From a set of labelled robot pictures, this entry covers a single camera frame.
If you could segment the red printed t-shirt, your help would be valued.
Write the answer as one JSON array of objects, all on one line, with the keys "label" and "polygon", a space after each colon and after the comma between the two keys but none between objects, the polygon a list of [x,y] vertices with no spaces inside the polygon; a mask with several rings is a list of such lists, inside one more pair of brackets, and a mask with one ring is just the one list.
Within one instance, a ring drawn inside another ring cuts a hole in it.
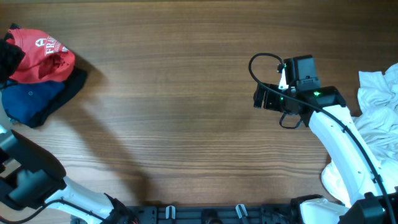
[{"label": "red printed t-shirt", "polygon": [[23,84],[64,82],[75,66],[75,54],[37,29],[9,29],[7,42],[19,47],[24,58],[10,79]]}]

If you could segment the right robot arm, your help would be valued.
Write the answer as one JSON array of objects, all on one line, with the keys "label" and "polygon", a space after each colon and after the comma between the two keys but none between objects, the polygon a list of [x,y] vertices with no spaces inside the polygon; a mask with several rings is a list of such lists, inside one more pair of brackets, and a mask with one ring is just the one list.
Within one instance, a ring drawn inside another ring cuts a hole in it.
[{"label": "right robot arm", "polygon": [[291,223],[397,223],[397,186],[354,126],[334,86],[322,87],[311,55],[280,59],[277,85],[255,79],[254,107],[299,116],[322,142],[345,184],[351,207],[320,195],[293,198]]}]

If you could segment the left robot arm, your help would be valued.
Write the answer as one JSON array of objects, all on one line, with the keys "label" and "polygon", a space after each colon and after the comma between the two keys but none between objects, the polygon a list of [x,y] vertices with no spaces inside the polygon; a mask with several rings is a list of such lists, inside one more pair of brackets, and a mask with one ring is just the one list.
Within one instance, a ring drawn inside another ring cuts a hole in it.
[{"label": "left robot arm", "polygon": [[13,210],[34,209],[25,223],[46,208],[61,210],[86,223],[139,223],[127,206],[67,177],[49,151],[13,130],[1,109],[1,203]]}]

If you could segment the white t-shirt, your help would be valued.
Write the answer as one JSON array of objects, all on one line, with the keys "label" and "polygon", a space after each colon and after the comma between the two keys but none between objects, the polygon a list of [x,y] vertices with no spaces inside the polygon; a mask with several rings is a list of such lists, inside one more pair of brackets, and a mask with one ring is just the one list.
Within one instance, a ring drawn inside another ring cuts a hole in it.
[{"label": "white t-shirt", "polygon": [[397,64],[385,72],[359,72],[358,103],[353,117],[360,135],[380,162],[385,188],[397,187]]}]

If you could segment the black folded garment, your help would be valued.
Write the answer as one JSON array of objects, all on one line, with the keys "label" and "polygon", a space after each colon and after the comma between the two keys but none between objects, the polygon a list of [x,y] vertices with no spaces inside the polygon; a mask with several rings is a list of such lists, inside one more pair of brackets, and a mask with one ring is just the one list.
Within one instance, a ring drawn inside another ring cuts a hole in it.
[{"label": "black folded garment", "polygon": [[[21,29],[23,27],[17,24],[11,24],[9,29]],[[7,42],[11,36],[8,31],[4,38],[1,39],[1,117],[6,121],[17,122],[6,114],[4,107],[2,105],[2,90],[6,87],[7,82],[16,82],[10,79],[10,76],[16,71],[18,65],[24,58],[25,53],[17,46],[12,45]],[[70,101],[84,86],[87,78],[87,72],[77,68],[76,65],[71,73],[71,75],[64,82],[65,88],[52,99],[49,105],[38,112],[34,117],[28,121],[26,126],[30,128],[37,128],[45,123],[47,118],[62,107],[65,103]]]}]

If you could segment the blue folded shirt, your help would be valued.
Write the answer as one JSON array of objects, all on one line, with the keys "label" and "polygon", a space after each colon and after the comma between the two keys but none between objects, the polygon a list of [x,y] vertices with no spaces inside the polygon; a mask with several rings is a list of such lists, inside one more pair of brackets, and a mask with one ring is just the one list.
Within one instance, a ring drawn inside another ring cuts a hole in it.
[{"label": "blue folded shirt", "polygon": [[2,90],[2,105],[8,117],[26,124],[64,88],[64,83],[55,81],[34,84],[8,81]]}]

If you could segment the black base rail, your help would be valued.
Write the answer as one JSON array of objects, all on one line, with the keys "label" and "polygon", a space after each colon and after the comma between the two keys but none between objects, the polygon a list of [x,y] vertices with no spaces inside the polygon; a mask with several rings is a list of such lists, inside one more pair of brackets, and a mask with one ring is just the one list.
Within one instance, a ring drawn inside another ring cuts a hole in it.
[{"label": "black base rail", "polygon": [[289,204],[264,204],[246,206],[243,204],[225,207],[130,207],[142,224],[202,224],[252,223],[282,224],[303,223],[297,211]]}]

